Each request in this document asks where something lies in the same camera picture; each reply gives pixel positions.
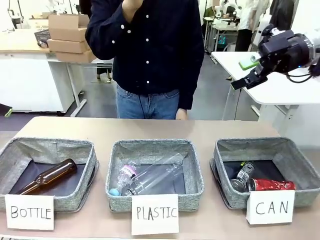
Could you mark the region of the person's left hand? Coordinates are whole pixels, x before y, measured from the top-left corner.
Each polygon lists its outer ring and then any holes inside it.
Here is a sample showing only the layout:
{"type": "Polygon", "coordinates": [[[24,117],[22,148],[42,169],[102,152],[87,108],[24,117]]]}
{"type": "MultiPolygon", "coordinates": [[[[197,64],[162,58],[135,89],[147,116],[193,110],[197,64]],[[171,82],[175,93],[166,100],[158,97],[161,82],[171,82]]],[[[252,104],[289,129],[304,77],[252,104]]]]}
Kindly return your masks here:
{"type": "Polygon", "coordinates": [[[188,111],[186,109],[179,108],[176,112],[175,119],[176,120],[187,120],[188,119],[188,111]]]}

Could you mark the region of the person's right hand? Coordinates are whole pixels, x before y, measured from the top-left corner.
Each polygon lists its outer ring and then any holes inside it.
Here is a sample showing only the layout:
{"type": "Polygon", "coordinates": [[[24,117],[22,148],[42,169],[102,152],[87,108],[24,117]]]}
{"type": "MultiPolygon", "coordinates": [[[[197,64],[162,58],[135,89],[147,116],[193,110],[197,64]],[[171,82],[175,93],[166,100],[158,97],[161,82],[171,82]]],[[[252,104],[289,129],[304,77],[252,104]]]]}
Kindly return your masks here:
{"type": "Polygon", "coordinates": [[[143,0],[124,0],[122,9],[125,11],[137,11],[143,4],[143,0]]]}

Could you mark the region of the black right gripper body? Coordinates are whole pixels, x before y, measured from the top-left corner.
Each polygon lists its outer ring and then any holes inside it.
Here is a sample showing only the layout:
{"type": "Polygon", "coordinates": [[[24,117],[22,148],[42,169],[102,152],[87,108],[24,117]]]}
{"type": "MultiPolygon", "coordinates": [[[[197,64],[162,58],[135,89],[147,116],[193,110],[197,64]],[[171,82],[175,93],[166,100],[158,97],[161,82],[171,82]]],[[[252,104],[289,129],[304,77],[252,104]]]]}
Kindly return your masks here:
{"type": "Polygon", "coordinates": [[[288,73],[311,62],[311,42],[306,35],[278,30],[269,24],[258,45],[259,73],[288,73]]]}

